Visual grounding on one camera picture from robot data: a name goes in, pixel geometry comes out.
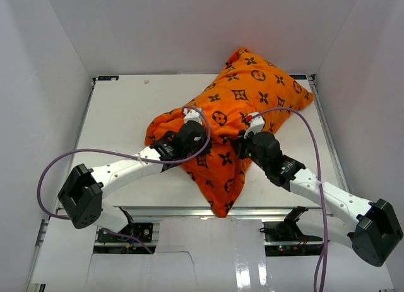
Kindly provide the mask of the orange patterned pillowcase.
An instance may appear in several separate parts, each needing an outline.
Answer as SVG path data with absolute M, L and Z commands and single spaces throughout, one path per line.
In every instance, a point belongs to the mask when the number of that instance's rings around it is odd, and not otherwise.
M 248 127 L 247 117 L 263 112 L 264 131 L 276 133 L 292 110 L 310 105 L 314 95 L 260 55 L 240 47 L 205 90 L 189 104 L 202 109 L 211 127 L 212 149 L 182 163 L 208 201 L 224 218 L 242 192 L 251 161 L 240 160 L 230 142 Z

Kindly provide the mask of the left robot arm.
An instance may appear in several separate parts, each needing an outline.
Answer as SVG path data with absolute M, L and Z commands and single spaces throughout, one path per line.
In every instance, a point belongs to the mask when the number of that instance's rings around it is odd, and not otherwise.
M 130 239 L 134 222 L 127 211 L 105 202 L 113 192 L 149 175 L 162 173 L 181 164 L 181 160 L 198 152 L 208 136 L 205 127 L 190 120 L 180 129 L 166 132 L 145 147 L 139 158 L 87 168 L 75 166 L 68 175 L 58 199 L 76 229 L 90 225 L 105 228 L 120 241 Z

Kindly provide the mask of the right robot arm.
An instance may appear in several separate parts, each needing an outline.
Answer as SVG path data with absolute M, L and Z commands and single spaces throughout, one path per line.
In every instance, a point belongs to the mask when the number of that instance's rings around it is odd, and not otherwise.
M 297 206 L 267 235 L 298 241 L 304 236 L 323 237 L 351 248 L 366 263 L 381 267 L 403 239 L 392 205 L 384 199 L 372 202 L 327 182 L 320 182 L 306 166 L 283 154 L 270 132 L 240 131 L 232 141 L 236 156 L 254 162 L 275 186 L 326 208 L 327 217 Z

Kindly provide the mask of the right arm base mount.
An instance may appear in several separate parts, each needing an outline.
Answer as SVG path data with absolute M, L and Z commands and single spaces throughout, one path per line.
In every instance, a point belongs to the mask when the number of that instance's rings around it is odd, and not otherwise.
M 259 229 L 264 235 L 266 242 L 290 242 L 290 245 L 278 245 L 278 250 L 302 250 L 309 242 L 321 242 L 322 239 L 315 236 L 304 235 L 298 229 L 297 222 L 300 217 L 308 211 L 308 208 L 297 206 L 289 212 L 283 221 L 267 221 Z

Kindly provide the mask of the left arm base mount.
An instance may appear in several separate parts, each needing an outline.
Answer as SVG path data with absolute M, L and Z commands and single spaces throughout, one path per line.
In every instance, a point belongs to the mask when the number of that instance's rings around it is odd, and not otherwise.
M 119 235 L 112 235 L 105 230 L 100 230 L 97 236 L 97 242 L 99 243 L 137 243 L 136 240 L 132 238 L 124 237 L 132 236 L 137 238 L 143 243 L 148 243 L 152 241 L 153 235 L 153 223 L 133 223 L 129 229 L 124 229 L 119 232 Z

